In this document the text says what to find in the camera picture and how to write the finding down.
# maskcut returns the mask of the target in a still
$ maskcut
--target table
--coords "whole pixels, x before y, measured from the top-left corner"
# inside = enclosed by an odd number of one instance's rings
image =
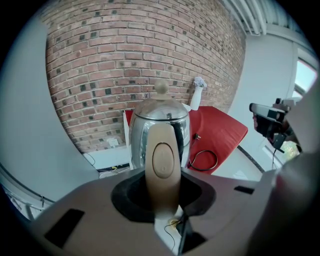
[[[126,110],[126,119],[130,125],[132,110]],[[200,106],[197,111],[189,112],[192,142],[190,159],[203,150],[213,151],[218,158],[215,168],[202,173],[212,174],[235,150],[239,143],[248,133],[248,128],[226,113],[213,106]],[[200,140],[194,143],[194,134],[201,136]],[[209,152],[199,154],[193,166],[199,169],[208,169],[216,163],[216,158]]]

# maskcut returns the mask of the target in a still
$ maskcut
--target kettle lid knob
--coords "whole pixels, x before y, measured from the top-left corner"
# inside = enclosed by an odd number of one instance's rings
[[[154,95],[152,98],[155,100],[169,100],[171,99],[170,95],[167,94],[167,91],[169,90],[169,85],[166,80],[158,80],[154,84],[154,89],[156,91],[156,95]]]

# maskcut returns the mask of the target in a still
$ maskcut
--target stainless steel kettle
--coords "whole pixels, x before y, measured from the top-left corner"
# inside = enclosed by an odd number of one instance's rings
[[[167,94],[169,86],[165,80],[158,81],[154,88],[157,94],[140,102],[131,117],[129,141],[133,168],[145,167],[149,129],[160,123],[173,127],[180,164],[186,167],[190,157],[191,141],[189,113],[180,102]]]

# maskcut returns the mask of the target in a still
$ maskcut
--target electrical outlet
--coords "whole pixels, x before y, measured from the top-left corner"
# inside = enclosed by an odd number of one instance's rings
[[[114,148],[115,146],[119,145],[118,140],[116,138],[108,138],[106,141],[109,143],[111,148]]]

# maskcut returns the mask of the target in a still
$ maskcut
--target kettle lid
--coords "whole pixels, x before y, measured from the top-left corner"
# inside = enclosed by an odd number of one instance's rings
[[[150,120],[176,120],[188,116],[186,108],[167,94],[169,85],[165,80],[155,83],[157,92],[152,98],[145,99],[134,109],[134,114]]]

